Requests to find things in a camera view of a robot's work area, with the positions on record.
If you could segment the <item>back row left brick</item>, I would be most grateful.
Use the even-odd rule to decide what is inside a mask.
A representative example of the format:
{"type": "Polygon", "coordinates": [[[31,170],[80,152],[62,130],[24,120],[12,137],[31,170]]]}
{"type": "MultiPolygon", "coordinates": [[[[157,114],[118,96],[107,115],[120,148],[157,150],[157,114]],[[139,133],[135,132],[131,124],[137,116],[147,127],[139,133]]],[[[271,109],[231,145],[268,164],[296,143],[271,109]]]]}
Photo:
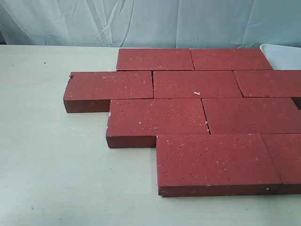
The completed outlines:
{"type": "Polygon", "coordinates": [[[121,48],[118,71],[190,71],[194,70],[188,48],[121,48]]]}

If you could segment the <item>front row large brick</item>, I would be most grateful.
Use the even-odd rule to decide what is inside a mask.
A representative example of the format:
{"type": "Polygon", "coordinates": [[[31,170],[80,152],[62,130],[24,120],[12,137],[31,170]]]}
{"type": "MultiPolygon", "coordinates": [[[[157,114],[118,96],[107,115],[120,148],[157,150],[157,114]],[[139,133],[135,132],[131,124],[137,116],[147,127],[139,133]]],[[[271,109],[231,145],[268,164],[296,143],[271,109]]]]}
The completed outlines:
{"type": "Polygon", "coordinates": [[[259,134],[160,135],[156,158],[163,197],[267,195],[282,185],[259,134]]]}

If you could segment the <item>back row right brick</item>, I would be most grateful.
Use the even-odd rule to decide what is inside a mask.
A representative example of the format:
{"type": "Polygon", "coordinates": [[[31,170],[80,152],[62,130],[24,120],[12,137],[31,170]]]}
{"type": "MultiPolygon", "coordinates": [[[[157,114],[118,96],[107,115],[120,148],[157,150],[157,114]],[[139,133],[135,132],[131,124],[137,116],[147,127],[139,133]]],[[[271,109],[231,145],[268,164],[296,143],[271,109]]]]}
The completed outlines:
{"type": "Polygon", "coordinates": [[[206,70],[272,70],[259,48],[208,48],[190,50],[194,69],[206,70]]]}

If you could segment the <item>second row right brick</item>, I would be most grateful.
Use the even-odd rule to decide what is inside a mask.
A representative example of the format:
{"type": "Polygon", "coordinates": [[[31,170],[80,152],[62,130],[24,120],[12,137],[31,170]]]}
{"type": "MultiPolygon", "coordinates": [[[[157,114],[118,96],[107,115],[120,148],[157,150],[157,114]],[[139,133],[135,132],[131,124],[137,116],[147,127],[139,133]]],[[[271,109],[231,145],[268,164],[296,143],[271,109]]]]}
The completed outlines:
{"type": "Polygon", "coordinates": [[[235,70],[243,97],[289,97],[301,108],[300,70],[235,70]]]}

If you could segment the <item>third row red brick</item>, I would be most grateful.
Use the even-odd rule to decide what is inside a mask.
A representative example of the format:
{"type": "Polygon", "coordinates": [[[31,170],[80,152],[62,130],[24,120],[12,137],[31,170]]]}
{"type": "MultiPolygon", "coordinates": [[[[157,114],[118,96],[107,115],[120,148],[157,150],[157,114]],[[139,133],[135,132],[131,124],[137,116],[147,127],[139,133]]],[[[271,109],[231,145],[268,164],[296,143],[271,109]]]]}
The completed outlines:
{"type": "Polygon", "coordinates": [[[300,134],[301,112],[288,97],[202,99],[211,134],[300,134]]]}

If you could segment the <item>front row right brick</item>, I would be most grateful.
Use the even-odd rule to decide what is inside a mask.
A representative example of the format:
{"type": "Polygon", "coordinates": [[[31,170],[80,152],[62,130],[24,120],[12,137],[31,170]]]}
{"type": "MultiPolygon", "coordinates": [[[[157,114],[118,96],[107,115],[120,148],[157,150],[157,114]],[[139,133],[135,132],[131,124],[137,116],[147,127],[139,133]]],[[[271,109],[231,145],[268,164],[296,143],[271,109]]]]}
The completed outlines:
{"type": "Polygon", "coordinates": [[[301,193],[301,135],[262,134],[282,185],[277,195],[301,193]]]}

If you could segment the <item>pale blue backdrop cloth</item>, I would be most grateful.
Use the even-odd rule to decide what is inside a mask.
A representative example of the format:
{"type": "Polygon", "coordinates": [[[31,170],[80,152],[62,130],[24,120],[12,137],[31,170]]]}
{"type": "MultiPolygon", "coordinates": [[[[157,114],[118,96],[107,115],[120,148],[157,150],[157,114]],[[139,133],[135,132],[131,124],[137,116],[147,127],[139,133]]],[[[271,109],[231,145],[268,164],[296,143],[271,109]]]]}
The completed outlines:
{"type": "Polygon", "coordinates": [[[125,48],[300,46],[298,0],[3,0],[7,44],[125,48]]]}

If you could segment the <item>white plastic tray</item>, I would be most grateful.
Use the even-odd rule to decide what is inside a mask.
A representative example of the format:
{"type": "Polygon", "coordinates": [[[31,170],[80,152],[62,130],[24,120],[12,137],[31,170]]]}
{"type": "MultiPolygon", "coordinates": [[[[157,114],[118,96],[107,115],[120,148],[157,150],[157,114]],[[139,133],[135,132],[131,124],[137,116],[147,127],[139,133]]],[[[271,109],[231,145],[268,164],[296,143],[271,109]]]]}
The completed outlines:
{"type": "Polygon", "coordinates": [[[300,70],[301,48],[273,44],[261,44],[268,62],[274,70],[300,70]]]}

